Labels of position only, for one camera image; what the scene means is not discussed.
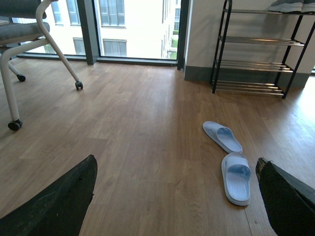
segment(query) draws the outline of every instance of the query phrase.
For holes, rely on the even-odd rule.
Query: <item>white building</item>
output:
[[[101,56],[168,59],[178,0],[98,0],[96,16]],[[84,55],[76,0],[60,0],[46,10],[50,33],[66,55]],[[54,53],[50,46],[32,52]]]

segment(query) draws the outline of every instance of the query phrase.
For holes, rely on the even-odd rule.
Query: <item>building window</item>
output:
[[[174,23],[174,30],[179,30],[179,22]]]
[[[166,44],[166,35],[163,36],[163,55],[164,55],[164,51],[165,51],[165,44]]]
[[[51,3],[51,8],[53,10],[55,24],[56,25],[63,25],[63,21],[62,21],[62,18],[61,18],[61,13],[60,13],[60,10],[59,10],[58,2],[57,1],[53,1]]]
[[[82,38],[73,38],[76,55],[85,55],[84,42]]]
[[[67,6],[68,6],[70,24],[72,26],[81,25],[77,1],[76,0],[66,0],[66,2],[67,2]]]
[[[181,17],[180,8],[175,9],[175,22],[174,22],[174,30],[179,30],[179,20]]]
[[[124,26],[124,0],[99,0],[102,26]]]
[[[163,58],[163,47],[164,47],[164,40],[161,40],[161,58]]]
[[[181,10],[180,8],[175,9],[175,21],[179,21],[179,18],[181,16]]]
[[[162,10],[162,23],[167,19],[170,12],[170,1],[163,0],[163,10]]]
[[[103,39],[105,56],[127,57],[125,40]]]

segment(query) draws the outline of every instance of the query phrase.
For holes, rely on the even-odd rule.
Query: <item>white chair frame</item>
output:
[[[24,53],[31,49],[44,46],[46,44],[50,44],[55,50],[55,52],[57,53],[57,55],[59,56],[59,58],[61,59],[61,61],[64,63],[64,65],[66,66],[66,68],[68,69],[72,77],[74,78],[74,80],[76,81],[75,85],[76,85],[77,90],[79,90],[79,88],[83,89],[83,84],[79,80],[79,77],[77,76],[77,74],[75,73],[71,65],[69,64],[68,60],[65,58],[65,56],[63,55],[63,53],[61,52],[61,50],[59,49],[59,47],[53,40],[52,36],[49,34],[49,31],[45,28],[44,23],[43,23],[43,14],[45,10],[49,7],[49,5],[54,1],[58,1],[58,0],[43,0],[43,2],[38,6],[36,10],[36,22],[39,28],[41,29],[43,35],[45,36],[45,38],[37,39],[33,42],[23,44],[14,48],[8,48],[2,53],[2,55],[0,54],[1,55],[0,70],[1,70],[2,80],[3,80],[4,89],[6,93],[6,98],[9,104],[9,109],[10,109],[11,118],[12,118],[12,122],[8,124],[8,127],[14,131],[19,130],[23,123],[20,120],[20,115],[18,111],[16,98],[15,98],[13,84],[10,78],[10,70],[12,70],[15,74],[19,74],[18,70],[16,70],[14,66],[12,66],[9,63],[9,60],[13,56],[18,55],[20,53]]]

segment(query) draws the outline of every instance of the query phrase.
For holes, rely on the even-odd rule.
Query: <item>black metal shoe rack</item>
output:
[[[280,12],[271,12],[263,10],[236,10],[232,9],[232,0],[225,0],[223,5],[218,42],[213,62],[213,67],[211,71],[210,84],[212,86],[212,93],[215,93],[216,90],[221,91],[232,91],[232,92],[245,92],[252,94],[267,94],[267,95],[279,95],[283,99],[287,96],[291,84],[293,82],[296,71],[300,65],[300,62],[303,58],[303,55],[306,51],[307,45],[312,37],[312,34],[315,29],[315,21],[310,30],[309,36],[307,37],[305,43],[295,40],[295,36],[299,29],[300,23],[302,22],[303,16],[314,14],[308,13],[285,13],[289,15],[298,15],[298,19],[292,34],[291,39],[274,39],[274,38],[250,38],[250,37],[231,37],[227,36],[227,28],[229,25],[231,13],[247,13],[247,14],[277,14],[282,15]],[[223,50],[225,43],[247,43],[247,44],[265,44],[265,45],[284,45],[287,47],[284,54],[283,60],[281,63],[277,62],[248,62],[248,61],[235,61],[235,60],[222,60]],[[292,46],[303,47],[300,57],[294,68],[288,66],[285,62],[289,55],[290,49]],[[230,82],[230,81],[218,81],[220,68],[232,68],[232,69],[243,69],[243,70],[256,70],[256,71],[271,71],[277,72],[276,79],[273,84],[260,84],[260,83],[245,83],[245,82]],[[291,73],[291,77],[286,86],[285,90],[282,90],[278,86],[278,82],[282,73]]]

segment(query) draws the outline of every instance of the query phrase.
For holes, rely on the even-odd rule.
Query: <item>slipper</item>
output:
[[[206,121],[202,125],[206,134],[220,145],[227,153],[239,152],[242,153],[243,148],[235,139],[232,131],[213,121]]]
[[[221,167],[226,197],[235,205],[248,205],[251,202],[251,170],[246,157],[230,153],[223,158]]]

